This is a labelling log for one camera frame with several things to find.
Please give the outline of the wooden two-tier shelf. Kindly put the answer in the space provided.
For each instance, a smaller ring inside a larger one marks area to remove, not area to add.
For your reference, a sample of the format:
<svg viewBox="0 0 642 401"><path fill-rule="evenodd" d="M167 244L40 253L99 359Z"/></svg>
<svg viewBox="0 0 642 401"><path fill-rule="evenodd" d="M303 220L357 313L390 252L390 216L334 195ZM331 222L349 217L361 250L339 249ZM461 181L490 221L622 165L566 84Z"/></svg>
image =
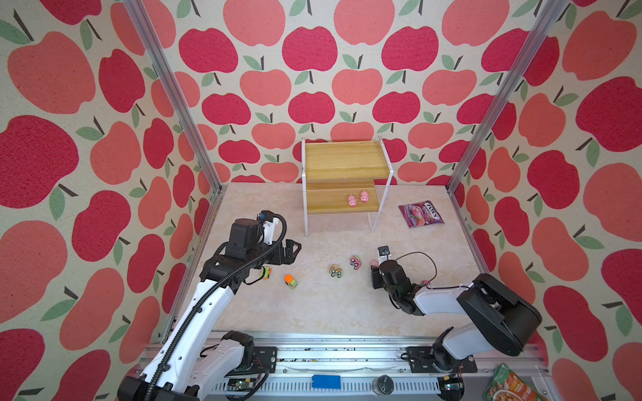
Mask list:
<svg viewBox="0 0 642 401"><path fill-rule="evenodd" d="M304 235L311 214L364 213L376 231L395 173L384 140L317 143L301 141ZM363 190L369 202L360 201ZM354 195L357 206L350 207Z"/></svg>

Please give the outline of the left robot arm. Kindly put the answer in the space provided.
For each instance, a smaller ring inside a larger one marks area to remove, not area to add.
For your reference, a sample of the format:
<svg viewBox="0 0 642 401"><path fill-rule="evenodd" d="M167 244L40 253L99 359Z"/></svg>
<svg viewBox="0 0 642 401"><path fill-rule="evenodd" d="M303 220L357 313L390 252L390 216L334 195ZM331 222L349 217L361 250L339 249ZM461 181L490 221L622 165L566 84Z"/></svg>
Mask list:
<svg viewBox="0 0 642 401"><path fill-rule="evenodd" d="M254 340L238 331L226 333L217 347L199 359L213 326L249 271L266 265L291 265L301 244L294 240L242 241L220 245L203 266L190 304L160 352L143 373L123 380L119 400L203 400L234 371L249 371Z"/></svg>

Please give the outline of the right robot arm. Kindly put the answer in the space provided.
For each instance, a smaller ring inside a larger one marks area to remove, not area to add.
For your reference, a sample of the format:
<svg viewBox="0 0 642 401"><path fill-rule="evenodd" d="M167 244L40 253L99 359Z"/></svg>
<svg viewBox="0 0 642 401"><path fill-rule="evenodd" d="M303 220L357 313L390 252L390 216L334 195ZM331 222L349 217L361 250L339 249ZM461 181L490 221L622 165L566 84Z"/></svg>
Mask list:
<svg viewBox="0 0 642 401"><path fill-rule="evenodd" d="M474 354L495 349L517 357L537 331L543 318L523 297L490 274L470 284L427 287L411 282L396 260L371 267L374 289L384 289L393 306L411 316L436 313L467 315L471 322L447 328L429 347L426 356L410 354L410 361L440 373L451 373Z"/></svg>

